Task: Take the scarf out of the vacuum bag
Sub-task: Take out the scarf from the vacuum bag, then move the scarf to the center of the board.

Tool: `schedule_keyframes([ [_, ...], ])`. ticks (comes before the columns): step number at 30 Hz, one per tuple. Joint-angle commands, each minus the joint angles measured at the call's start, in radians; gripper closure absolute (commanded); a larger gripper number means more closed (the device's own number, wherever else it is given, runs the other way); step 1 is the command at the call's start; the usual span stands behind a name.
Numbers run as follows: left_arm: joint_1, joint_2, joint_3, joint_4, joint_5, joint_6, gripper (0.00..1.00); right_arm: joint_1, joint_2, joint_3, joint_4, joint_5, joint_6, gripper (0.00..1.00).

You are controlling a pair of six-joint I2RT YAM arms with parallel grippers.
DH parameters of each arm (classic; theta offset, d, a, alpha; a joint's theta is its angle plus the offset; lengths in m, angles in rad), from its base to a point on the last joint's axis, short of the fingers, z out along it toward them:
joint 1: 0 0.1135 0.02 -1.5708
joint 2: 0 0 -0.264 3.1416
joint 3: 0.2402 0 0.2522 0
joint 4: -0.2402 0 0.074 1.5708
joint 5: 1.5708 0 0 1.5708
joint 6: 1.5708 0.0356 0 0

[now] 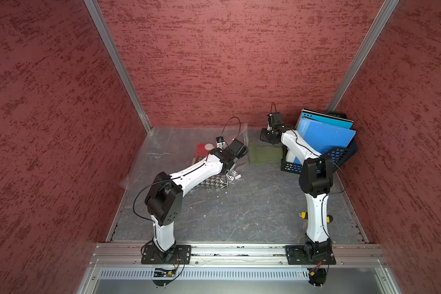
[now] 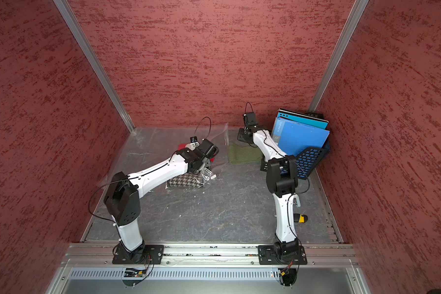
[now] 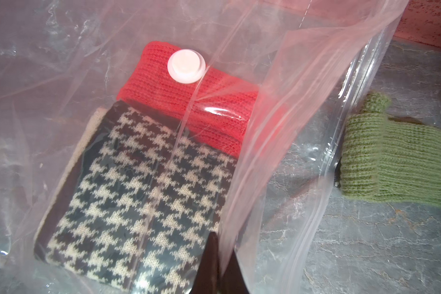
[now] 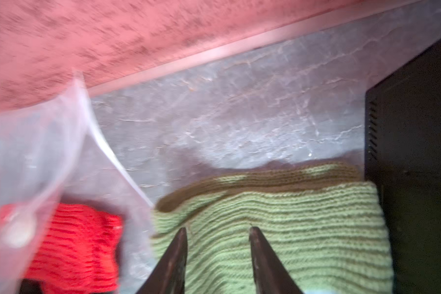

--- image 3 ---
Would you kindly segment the red knitted scarf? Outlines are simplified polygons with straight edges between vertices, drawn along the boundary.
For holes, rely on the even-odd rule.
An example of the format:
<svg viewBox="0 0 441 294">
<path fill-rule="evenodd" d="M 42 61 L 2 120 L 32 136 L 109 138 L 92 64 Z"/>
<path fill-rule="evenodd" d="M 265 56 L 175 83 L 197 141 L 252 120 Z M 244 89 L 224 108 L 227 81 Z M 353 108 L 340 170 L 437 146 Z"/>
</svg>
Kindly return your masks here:
<svg viewBox="0 0 441 294">
<path fill-rule="evenodd" d="M 187 128 L 198 141 L 239 157 L 257 86 L 215 68 L 207 72 L 200 85 L 178 83 L 167 68 L 169 57 L 178 50 L 167 42 L 150 42 L 117 98 L 146 105 L 177 120 L 183 119 L 194 99 Z"/>
</svg>

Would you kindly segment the houndstooth black white scarf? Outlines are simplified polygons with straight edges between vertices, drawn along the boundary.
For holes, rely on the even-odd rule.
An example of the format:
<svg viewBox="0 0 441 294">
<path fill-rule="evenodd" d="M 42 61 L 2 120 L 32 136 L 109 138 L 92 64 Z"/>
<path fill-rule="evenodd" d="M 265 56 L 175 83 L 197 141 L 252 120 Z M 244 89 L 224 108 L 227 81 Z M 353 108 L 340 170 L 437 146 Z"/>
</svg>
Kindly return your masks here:
<svg viewBox="0 0 441 294">
<path fill-rule="evenodd" d="M 35 236 L 39 260 L 131 294 L 187 294 L 236 159 L 141 104 L 97 110 Z"/>
</svg>

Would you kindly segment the green knitted scarf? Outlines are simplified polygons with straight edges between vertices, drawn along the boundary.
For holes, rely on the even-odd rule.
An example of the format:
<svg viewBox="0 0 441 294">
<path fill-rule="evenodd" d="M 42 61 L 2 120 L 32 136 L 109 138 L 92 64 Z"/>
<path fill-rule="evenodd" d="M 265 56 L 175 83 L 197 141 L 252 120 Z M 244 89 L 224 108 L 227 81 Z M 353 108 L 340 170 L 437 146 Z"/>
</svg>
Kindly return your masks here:
<svg viewBox="0 0 441 294">
<path fill-rule="evenodd" d="M 389 116 L 390 104 L 386 95 L 370 93 L 349 116 L 340 160 L 342 194 L 441 207 L 441 130 Z"/>
</svg>

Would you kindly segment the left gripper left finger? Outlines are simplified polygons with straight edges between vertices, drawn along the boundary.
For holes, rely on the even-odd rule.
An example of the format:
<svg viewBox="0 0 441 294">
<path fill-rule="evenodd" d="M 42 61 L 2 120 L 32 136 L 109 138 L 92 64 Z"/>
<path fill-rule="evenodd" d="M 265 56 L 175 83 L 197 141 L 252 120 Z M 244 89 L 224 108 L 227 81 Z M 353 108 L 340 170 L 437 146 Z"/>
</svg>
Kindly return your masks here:
<svg viewBox="0 0 441 294">
<path fill-rule="evenodd" d="M 217 294 L 219 278 L 219 240 L 217 233 L 208 235 L 190 294 Z"/>
</svg>

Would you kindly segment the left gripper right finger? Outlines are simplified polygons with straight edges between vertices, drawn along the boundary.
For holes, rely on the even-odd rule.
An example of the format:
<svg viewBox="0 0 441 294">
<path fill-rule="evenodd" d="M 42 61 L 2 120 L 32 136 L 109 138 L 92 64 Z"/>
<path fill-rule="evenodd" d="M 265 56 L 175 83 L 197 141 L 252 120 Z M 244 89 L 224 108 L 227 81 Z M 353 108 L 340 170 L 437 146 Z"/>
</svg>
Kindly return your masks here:
<svg viewBox="0 0 441 294">
<path fill-rule="evenodd" d="M 236 254 L 233 252 L 224 275 L 220 279 L 221 294 L 249 294 Z"/>
</svg>

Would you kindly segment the clear plastic vacuum bag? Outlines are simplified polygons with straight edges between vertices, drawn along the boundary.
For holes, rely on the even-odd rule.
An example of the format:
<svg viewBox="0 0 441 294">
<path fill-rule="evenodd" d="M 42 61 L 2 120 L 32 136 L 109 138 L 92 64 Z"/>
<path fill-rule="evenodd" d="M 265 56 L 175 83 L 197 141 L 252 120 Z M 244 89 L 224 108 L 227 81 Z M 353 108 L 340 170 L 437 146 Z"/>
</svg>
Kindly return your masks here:
<svg viewBox="0 0 441 294">
<path fill-rule="evenodd" d="M 130 294 L 39 260 L 34 243 L 88 123 L 122 101 L 154 41 L 258 88 L 215 231 L 218 293 L 233 252 L 250 294 L 300 293 L 345 120 L 406 6 L 0 1 L 0 294 Z"/>
</svg>

